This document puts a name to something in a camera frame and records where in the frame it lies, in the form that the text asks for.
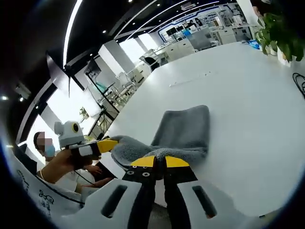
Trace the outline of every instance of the white tabletop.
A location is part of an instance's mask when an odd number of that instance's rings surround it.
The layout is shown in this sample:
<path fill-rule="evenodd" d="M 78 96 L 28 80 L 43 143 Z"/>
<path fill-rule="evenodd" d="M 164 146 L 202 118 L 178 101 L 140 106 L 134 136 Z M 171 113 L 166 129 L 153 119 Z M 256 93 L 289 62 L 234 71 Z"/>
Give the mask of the white tabletop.
<path fill-rule="evenodd" d="M 166 110 L 200 104 L 210 109 L 211 130 L 206 161 L 193 168 L 197 178 L 248 216 L 280 208 L 304 169 L 305 101 L 290 68 L 247 44 L 217 46 L 156 69 L 106 135 L 150 144 Z"/>

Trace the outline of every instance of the potted plant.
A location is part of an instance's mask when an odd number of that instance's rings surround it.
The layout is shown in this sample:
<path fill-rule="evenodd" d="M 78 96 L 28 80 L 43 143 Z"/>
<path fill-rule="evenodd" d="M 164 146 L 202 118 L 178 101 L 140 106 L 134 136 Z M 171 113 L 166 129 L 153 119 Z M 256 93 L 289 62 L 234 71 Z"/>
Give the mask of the potted plant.
<path fill-rule="evenodd" d="M 86 112 L 85 108 L 80 109 L 80 115 L 84 118 L 87 119 L 89 117 L 88 113 Z"/>
<path fill-rule="evenodd" d="M 297 34 L 286 24 L 283 16 L 266 13 L 263 17 L 264 28 L 256 33 L 256 39 L 262 46 L 263 53 L 268 55 L 266 48 L 271 47 L 277 52 L 278 59 L 285 64 L 295 57 L 296 61 L 301 61 L 304 57 L 304 44 Z"/>

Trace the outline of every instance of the gray cloth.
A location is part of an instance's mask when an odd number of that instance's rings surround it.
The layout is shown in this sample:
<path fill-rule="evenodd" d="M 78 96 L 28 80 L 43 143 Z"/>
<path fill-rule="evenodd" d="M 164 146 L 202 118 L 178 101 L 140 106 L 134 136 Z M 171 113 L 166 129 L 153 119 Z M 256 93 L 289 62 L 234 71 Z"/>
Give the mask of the gray cloth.
<path fill-rule="evenodd" d="M 208 151 L 210 129 L 209 109 L 205 105 L 184 111 L 166 111 L 151 146 L 128 136 L 114 136 L 119 143 L 111 151 L 114 161 L 125 169 L 131 162 L 144 156 L 174 156 L 198 164 Z"/>

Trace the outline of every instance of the black cable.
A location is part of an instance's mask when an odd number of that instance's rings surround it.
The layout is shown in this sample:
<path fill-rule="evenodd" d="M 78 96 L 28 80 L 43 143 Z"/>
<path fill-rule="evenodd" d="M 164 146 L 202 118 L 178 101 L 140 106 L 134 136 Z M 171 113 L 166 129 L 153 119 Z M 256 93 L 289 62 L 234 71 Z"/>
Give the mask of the black cable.
<path fill-rule="evenodd" d="M 81 174 L 79 174 L 78 172 L 74 171 L 75 173 L 77 173 L 80 177 L 82 177 L 84 180 L 86 180 L 88 183 L 94 185 L 95 187 L 97 187 L 94 183 L 88 181 L 86 178 L 84 178 Z"/>
<path fill-rule="evenodd" d="M 298 81 L 297 81 L 297 78 L 302 78 L 304 80 L 304 82 L 301 84 L 301 86 L 299 85 Z M 299 89 L 299 91 L 302 93 L 304 99 L 305 99 L 305 77 L 302 76 L 301 74 L 299 73 L 293 73 L 292 75 L 292 78 L 297 86 L 297 88 Z"/>
<path fill-rule="evenodd" d="M 64 197 L 65 199 L 68 199 L 72 202 L 75 202 L 75 203 L 78 203 L 78 204 L 81 204 L 81 205 L 85 205 L 84 202 L 81 202 L 81 201 L 78 201 L 78 200 L 75 200 L 75 199 L 72 199 L 72 198 L 69 198 L 67 196 L 65 196 L 64 194 L 60 193 L 59 191 L 57 191 L 56 189 L 52 188 L 50 185 L 48 185 L 47 183 L 45 183 L 43 180 L 41 180 L 38 176 L 35 176 L 41 183 L 43 183 L 46 187 L 48 187 L 50 190 L 52 190 L 53 192 L 55 192 L 56 194 L 60 195 L 61 197 Z"/>

